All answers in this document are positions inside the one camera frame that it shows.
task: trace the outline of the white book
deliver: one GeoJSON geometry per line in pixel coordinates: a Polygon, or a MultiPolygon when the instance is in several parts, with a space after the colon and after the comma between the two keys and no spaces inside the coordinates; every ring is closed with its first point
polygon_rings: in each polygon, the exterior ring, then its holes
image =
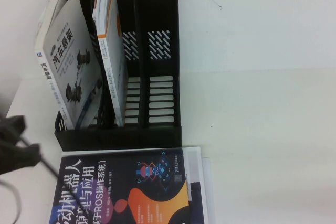
{"type": "Polygon", "coordinates": [[[92,18],[107,76],[118,127],[125,124],[127,67],[117,0],[95,0],[92,18]]]}
{"type": "Polygon", "coordinates": [[[67,129],[88,126],[99,109],[101,72],[79,0],[49,0],[35,53],[67,129]]]}
{"type": "Polygon", "coordinates": [[[188,198],[191,206],[191,224],[209,224],[201,148],[186,147],[182,149],[188,198]]]}

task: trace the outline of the white desk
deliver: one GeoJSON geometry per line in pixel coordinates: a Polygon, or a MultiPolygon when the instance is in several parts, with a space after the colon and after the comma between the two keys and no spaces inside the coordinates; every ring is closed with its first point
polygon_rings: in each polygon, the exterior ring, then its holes
{"type": "MultiPolygon", "coordinates": [[[[183,145],[211,158],[217,223],[335,223],[336,71],[182,73],[180,88],[183,145]]],[[[44,79],[21,83],[15,114],[58,168],[57,106],[44,79]]],[[[54,178],[41,165],[0,178],[20,190],[18,223],[45,223],[54,178]]],[[[0,215],[13,220],[14,200],[0,200],[0,215]]]]}

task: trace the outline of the plastic organizer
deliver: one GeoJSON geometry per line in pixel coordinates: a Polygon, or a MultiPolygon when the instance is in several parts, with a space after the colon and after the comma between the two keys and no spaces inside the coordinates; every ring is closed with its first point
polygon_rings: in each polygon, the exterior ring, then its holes
{"type": "Polygon", "coordinates": [[[58,113],[63,151],[181,147],[178,0],[117,0],[129,83],[126,125],[118,128],[92,20],[93,0],[80,0],[99,58],[102,97],[97,125],[67,130],[58,113]]]}

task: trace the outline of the ventilation hole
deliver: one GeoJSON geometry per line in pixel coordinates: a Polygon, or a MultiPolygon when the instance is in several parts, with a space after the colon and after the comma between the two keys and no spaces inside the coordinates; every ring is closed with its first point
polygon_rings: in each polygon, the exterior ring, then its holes
{"type": "Polygon", "coordinates": [[[128,78],[128,83],[130,82],[140,82],[140,77],[130,77],[128,78]]]}
{"type": "Polygon", "coordinates": [[[154,56],[155,59],[157,59],[157,56],[151,51],[152,56],[154,56]]]}
{"type": "Polygon", "coordinates": [[[173,86],[172,82],[152,82],[150,84],[151,88],[170,88],[173,86]]]}
{"type": "Polygon", "coordinates": [[[122,39],[123,39],[127,44],[130,44],[130,43],[128,42],[128,40],[127,40],[125,37],[122,37],[122,39]]]}
{"type": "Polygon", "coordinates": [[[163,46],[168,52],[170,52],[170,49],[166,45],[163,45],[163,46]]]}
{"type": "Polygon", "coordinates": [[[151,52],[151,59],[164,60],[167,58],[171,58],[171,55],[169,54],[169,52],[171,51],[169,43],[169,33],[165,31],[149,31],[147,32],[147,34],[151,52]]]}
{"type": "Polygon", "coordinates": [[[131,43],[133,44],[133,46],[138,47],[138,45],[133,40],[131,40],[131,43]]]}
{"type": "Polygon", "coordinates": [[[173,115],[173,109],[149,110],[149,115],[173,115]]]}
{"type": "Polygon", "coordinates": [[[133,32],[123,32],[123,41],[124,41],[124,51],[127,60],[138,60],[139,59],[139,52],[137,50],[138,45],[136,33],[133,32]]]}
{"type": "Polygon", "coordinates": [[[174,122],[173,116],[158,116],[148,118],[149,123],[172,123],[174,122]]]}
{"type": "Polygon", "coordinates": [[[163,34],[167,39],[169,39],[168,35],[167,35],[164,31],[162,31],[162,34],[163,34]]]}
{"type": "Polygon", "coordinates": [[[127,95],[139,95],[140,94],[140,89],[127,89],[127,95]]]}
{"type": "Polygon", "coordinates": [[[160,45],[160,43],[156,42],[156,44],[158,45],[158,47],[160,47],[161,49],[163,49],[163,47],[160,45]]]}
{"type": "Polygon", "coordinates": [[[132,51],[132,49],[131,49],[129,46],[127,46],[125,43],[124,43],[124,46],[126,47],[126,49],[132,51]]]}
{"type": "Polygon", "coordinates": [[[136,53],[138,53],[138,51],[135,49],[135,47],[131,46],[131,48],[132,48],[136,53]]]}
{"type": "Polygon", "coordinates": [[[153,46],[156,46],[155,43],[151,39],[149,39],[149,41],[153,44],[153,46]]]}
{"type": "Polygon", "coordinates": [[[149,94],[172,94],[173,89],[150,89],[149,94]]]}
{"type": "Polygon", "coordinates": [[[132,37],[133,40],[137,40],[130,32],[128,32],[128,34],[132,37]]]}
{"type": "Polygon", "coordinates": [[[152,76],[151,81],[172,81],[172,76],[152,76]]]}
{"type": "Polygon", "coordinates": [[[170,58],[170,55],[167,53],[167,51],[165,51],[164,53],[170,58]]]}
{"type": "Polygon", "coordinates": [[[159,38],[158,35],[155,35],[155,37],[158,39],[158,41],[159,41],[160,43],[162,43],[162,40],[159,38]]]}
{"type": "Polygon", "coordinates": [[[160,52],[160,54],[162,54],[163,55],[163,52],[158,48],[158,51],[160,52]]]}
{"type": "Polygon", "coordinates": [[[131,56],[132,57],[132,55],[131,55],[131,53],[130,52],[128,52],[126,49],[125,49],[125,52],[129,55],[129,56],[131,56]]]}
{"type": "Polygon", "coordinates": [[[125,124],[138,123],[138,118],[125,118],[125,124]]]}
{"type": "Polygon", "coordinates": [[[165,38],[163,38],[163,41],[166,42],[168,46],[170,46],[169,42],[165,38]]]}
{"type": "Polygon", "coordinates": [[[155,40],[155,38],[153,37],[153,35],[151,35],[150,32],[148,32],[148,35],[149,35],[153,40],[155,40]]]}
{"type": "Polygon", "coordinates": [[[152,95],[149,97],[150,101],[172,101],[174,96],[172,95],[152,95]]]}
{"type": "Polygon", "coordinates": [[[128,83],[127,88],[128,89],[139,89],[140,88],[140,83],[128,83]]]}
{"type": "Polygon", "coordinates": [[[152,45],[149,45],[149,47],[150,47],[154,52],[156,52],[155,48],[154,48],[152,45]]]}
{"type": "Polygon", "coordinates": [[[132,109],[139,109],[139,103],[126,103],[126,109],[132,110],[132,109]]]}
{"type": "Polygon", "coordinates": [[[125,116],[139,116],[139,110],[126,110],[125,116]]]}
{"type": "Polygon", "coordinates": [[[139,102],[140,97],[127,97],[126,102],[139,102]]]}
{"type": "Polygon", "coordinates": [[[149,103],[150,108],[173,108],[174,102],[150,102],[149,103]]]}
{"type": "Polygon", "coordinates": [[[139,58],[138,55],[135,52],[132,52],[132,54],[134,55],[134,57],[136,57],[137,59],[139,58]]]}

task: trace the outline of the qr code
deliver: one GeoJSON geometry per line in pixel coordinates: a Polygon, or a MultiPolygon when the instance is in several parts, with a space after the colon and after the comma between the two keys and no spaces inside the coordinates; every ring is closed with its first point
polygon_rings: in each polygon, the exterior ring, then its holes
{"type": "Polygon", "coordinates": [[[182,174],[180,174],[180,175],[174,175],[174,181],[175,182],[181,182],[182,181],[182,174]]]}

